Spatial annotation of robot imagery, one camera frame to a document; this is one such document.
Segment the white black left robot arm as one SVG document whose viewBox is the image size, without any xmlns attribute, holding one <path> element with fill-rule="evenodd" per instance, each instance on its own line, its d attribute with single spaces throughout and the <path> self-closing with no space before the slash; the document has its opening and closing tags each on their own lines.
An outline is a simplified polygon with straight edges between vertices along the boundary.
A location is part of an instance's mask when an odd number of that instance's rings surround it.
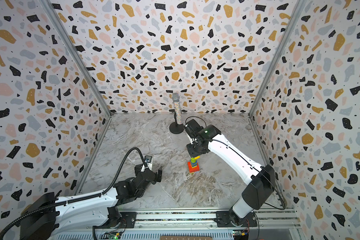
<svg viewBox="0 0 360 240">
<path fill-rule="evenodd" d="M 149 185 L 162 180 L 162 169 L 149 168 L 135 177 L 115 183 L 107 193 L 102 190 L 71 197 L 44 194 L 23 214 L 22 240 L 47 240 L 56 234 L 85 227 L 116 225 L 122 215 L 117 207 L 141 198 Z"/>
</svg>

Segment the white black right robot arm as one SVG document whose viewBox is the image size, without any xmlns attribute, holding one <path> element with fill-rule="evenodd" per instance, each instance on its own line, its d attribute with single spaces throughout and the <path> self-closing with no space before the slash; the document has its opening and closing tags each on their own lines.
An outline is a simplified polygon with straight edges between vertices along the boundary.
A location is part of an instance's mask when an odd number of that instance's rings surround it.
<svg viewBox="0 0 360 240">
<path fill-rule="evenodd" d="M 276 189 L 275 170 L 272 166 L 262 166 L 250 159 L 213 125 L 203 128 L 195 120 L 190 120 L 185 125 L 185 131 L 190 139 L 187 150 L 192 158 L 212 152 L 226 162 L 247 185 L 230 208 L 232 221 L 245 218 L 266 203 Z"/>
</svg>

